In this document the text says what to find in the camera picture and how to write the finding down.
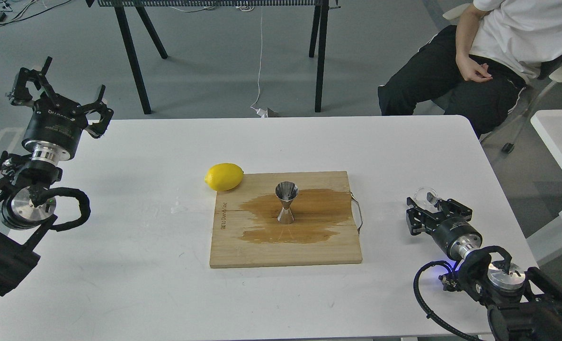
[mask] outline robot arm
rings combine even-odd
[[[443,200],[428,193],[426,200],[438,212],[427,211],[407,198],[406,211],[411,235],[429,234],[447,257],[456,261],[426,264],[413,281],[419,305],[427,316],[446,330],[467,340],[478,340],[453,328],[434,314],[419,293],[419,277],[432,266],[441,265],[447,274],[439,276],[446,291],[465,291],[487,308],[489,326],[497,341],[562,340],[562,289],[537,268],[522,270],[512,256],[499,246],[482,245],[482,236],[468,222],[472,210],[453,199]],[[491,254],[502,259],[491,261]],[[542,291],[534,294],[532,284]]]
[[[21,68],[8,94],[12,105],[32,108],[32,118],[22,140],[22,146],[30,154],[1,154],[1,219],[11,229],[37,229],[25,244],[0,233],[0,296],[15,289],[36,266],[40,256],[34,253],[34,248],[47,231],[66,231],[82,225],[89,218],[89,198],[84,192],[76,188],[50,187],[62,179],[58,163],[75,156],[82,131],[100,138],[113,114],[103,102],[105,86],[101,86],[93,103],[84,106],[55,93],[45,78],[51,61],[51,57],[47,57],[41,71]],[[28,82],[41,90],[38,99],[33,100],[30,95],[26,87]],[[100,119],[88,124],[86,116],[93,112],[97,112]],[[80,217],[54,225],[57,218],[54,214],[55,197],[77,199]]]

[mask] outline clear glass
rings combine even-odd
[[[433,188],[418,188],[413,194],[413,201],[426,211],[438,212],[438,209],[434,206],[438,201],[437,192]]]

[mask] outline black table leg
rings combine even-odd
[[[136,7],[135,9],[138,11],[138,15],[140,15],[140,19],[142,19],[142,22],[144,22],[144,26],[146,26],[148,34],[151,35],[151,39],[153,43],[155,43],[159,54],[161,54],[161,58],[166,60],[168,54],[167,52],[165,52],[165,48],[161,43],[161,39],[159,39],[157,31],[155,31],[155,27],[152,25],[151,18],[149,18],[148,14],[146,13],[146,9],[144,7]]]
[[[327,43],[327,21],[329,16],[329,0],[321,4],[321,22],[319,36],[319,56],[317,65],[317,92],[315,93],[315,112],[321,112],[322,75],[325,69],[325,45]]]
[[[321,20],[321,7],[315,6],[315,15],[312,18],[312,33],[311,33],[311,49],[308,52],[310,58],[315,56],[315,47],[317,47],[318,26]]]
[[[140,103],[142,103],[142,110],[144,110],[144,114],[151,114],[151,104],[148,101],[146,87],[144,86],[144,80],[142,79],[142,72],[140,71],[140,65],[138,64],[138,56],[135,54],[134,41],[131,39],[131,33],[129,32],[129,24],[127,23],[127,17],[125,16],[125,9],[123,7],[115,7],[115,13],[116,19],[119,22],[119,28],[121,29],[123,43],[125,44],[125,51],[127,51],[127,58],[129,58],[131,72],[134,74],[135,86],[138,89]]]

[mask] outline human hand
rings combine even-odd
[[[462,78],[464,78],[465,81],[482,83],[493,79],[491,74],[487,72],[487,69],[489,68],[487,63],[480,65],[470,57],[456,58],[455,62],[458,65],[458,69],[460,69]]]

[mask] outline white t-shirt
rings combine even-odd
[[[473,0],[491,11],[480,22],[470,53],[495,60],[529,82],[540,63],[562,54],[562,0]]]

